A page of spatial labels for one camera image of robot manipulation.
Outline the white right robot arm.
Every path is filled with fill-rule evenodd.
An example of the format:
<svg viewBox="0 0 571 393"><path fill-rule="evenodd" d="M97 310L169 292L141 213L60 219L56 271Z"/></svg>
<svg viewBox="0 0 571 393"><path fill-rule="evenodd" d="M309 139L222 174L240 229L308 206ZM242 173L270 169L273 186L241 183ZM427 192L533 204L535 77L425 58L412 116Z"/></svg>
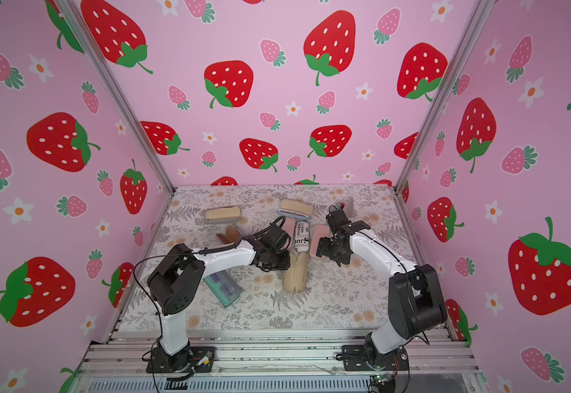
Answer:
<svg viewBox="0 0 571 393"><path fill-rule="evenodd" d="M350 220L343 209L331 207L326 222L331 235L319 239L318 257L342 266L349 265L355 256L388 280L388 321L366 339L373 355L398 350L447 321L441 284L431 265L419 265L401 256L367 223Z"/></svg>

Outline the grey case teal lining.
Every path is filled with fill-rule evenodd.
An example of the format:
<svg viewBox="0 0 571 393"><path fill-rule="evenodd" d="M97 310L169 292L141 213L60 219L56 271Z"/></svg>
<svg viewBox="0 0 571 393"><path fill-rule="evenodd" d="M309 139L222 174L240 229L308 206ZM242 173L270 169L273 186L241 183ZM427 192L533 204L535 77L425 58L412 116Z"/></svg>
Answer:
<svg viewBox="0 0 571 393"><path fill-rule="evenodd" d="M351 197L344 198L336 206L341 208L348 218L351 219L354 216L354 200Z"/></svg>

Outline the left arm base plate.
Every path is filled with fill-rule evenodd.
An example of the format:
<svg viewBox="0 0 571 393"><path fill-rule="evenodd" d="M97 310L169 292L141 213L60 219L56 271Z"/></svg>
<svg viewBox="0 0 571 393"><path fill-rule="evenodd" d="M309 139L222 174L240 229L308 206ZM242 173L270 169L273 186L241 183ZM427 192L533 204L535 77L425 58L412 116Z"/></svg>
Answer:
<svg viewBox="0 0 571 393"><path fill-rule="evenodd" d="M210 373L215 355L213 346L188 346L175 355L155 346L142 360L146 362L147 373Z"/></svg>

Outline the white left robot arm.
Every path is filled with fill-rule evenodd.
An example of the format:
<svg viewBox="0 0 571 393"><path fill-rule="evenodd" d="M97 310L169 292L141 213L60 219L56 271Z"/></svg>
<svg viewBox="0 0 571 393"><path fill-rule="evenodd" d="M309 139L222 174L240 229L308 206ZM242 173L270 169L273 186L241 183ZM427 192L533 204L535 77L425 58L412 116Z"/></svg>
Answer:
<svg viewBox="0 0 571 393"><path fill-rule="evenodd" d="M204 278L235 267L254 266L264 272L288 270L290 242L290 234L272 223L256 234L221 247L173 247L147 280L150 298L159 312L160 345L164 352L176 355L188 347L185 309Z"/></svg>

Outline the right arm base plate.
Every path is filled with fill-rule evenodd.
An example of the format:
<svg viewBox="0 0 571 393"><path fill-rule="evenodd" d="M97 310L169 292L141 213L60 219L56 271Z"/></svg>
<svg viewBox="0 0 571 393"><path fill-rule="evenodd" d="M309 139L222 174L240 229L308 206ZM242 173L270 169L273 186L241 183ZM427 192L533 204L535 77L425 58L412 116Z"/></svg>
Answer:
<svg viewBox="0 0 571 393"><path fill-rule="evenodd" d="M395 373L408 370L408 355L403 348L380 354L372 344L345 345L335 359L345 371Z"/></svg>

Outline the newspaper print glasses case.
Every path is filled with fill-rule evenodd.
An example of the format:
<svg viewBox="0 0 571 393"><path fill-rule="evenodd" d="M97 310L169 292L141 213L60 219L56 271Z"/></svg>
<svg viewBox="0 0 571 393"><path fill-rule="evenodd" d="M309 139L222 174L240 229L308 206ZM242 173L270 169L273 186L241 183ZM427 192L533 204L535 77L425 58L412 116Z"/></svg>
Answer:
<svg viewBox="0 0 571 393"><path fill-rule="evenodd" d="M293 250L296 254L310 250L310 227L306 220L298 220L295 224Z"/></svg>

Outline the green case purple glasses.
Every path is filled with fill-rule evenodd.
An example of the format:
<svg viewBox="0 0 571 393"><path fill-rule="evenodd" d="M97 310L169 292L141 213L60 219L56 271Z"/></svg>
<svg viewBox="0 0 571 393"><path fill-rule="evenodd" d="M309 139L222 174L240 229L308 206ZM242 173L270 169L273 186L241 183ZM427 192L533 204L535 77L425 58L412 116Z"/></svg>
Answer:
<svg viewBox="0 0 571 393"><path fill-rule="evenodd" d="M205 277L203 281L224 308L228 308L236 303L243 292L242 288L226 270L213 273Z"/></svg>

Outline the purple case brown lining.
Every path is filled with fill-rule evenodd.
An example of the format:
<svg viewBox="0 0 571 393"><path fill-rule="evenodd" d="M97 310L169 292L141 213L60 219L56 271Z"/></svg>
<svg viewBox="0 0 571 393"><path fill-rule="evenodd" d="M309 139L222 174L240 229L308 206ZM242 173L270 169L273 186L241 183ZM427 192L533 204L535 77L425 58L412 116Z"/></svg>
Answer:
<svg viewBox="0 0 571 393"><path fill-rule="evenodd" d="M226 245L238 242L244 235L236 227L228 225L222 233L217 234L217 237L222 244Z"/></svg>

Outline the pink glasses case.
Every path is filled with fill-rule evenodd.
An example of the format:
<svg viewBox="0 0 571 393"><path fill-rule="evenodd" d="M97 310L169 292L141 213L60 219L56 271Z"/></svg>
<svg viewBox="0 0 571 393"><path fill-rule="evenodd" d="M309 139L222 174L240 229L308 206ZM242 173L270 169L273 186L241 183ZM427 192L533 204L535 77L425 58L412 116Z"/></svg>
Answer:
<svg viewBox="0 0 571 393"><path fill-rule="evenodd" d="M286 232L289 236L289 240L286 242L284 249L291 250L295 244L295 226L296 220L290 217L285 218L285 222L282 225L282 230Z"/></svg>

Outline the pink case black sunglasses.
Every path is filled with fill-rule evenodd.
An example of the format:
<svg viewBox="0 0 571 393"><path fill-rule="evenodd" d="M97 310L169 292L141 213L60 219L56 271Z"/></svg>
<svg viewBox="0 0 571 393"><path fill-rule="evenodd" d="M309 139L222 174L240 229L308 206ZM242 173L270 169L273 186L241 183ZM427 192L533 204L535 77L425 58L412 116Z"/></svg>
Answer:
<svg viewBox="0 0 571 393"><path fill-rule="evenodd" d="M324 237L331 237L331 230L324 224L316 224L312 231L310 255L317 256L320 240Z"/></svg>

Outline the tan woven glasses case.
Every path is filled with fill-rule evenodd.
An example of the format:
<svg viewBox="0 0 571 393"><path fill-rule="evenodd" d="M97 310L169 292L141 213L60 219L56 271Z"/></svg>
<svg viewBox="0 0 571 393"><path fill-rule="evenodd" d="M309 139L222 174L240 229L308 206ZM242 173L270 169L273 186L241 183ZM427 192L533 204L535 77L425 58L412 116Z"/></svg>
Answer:
<svg viewBox="0 0 571 393"><path fill-rule="evenodd" d="M282 276L283 290L287 293L303 292L307 287L308 253L290 253L290 267Z"/></svg>

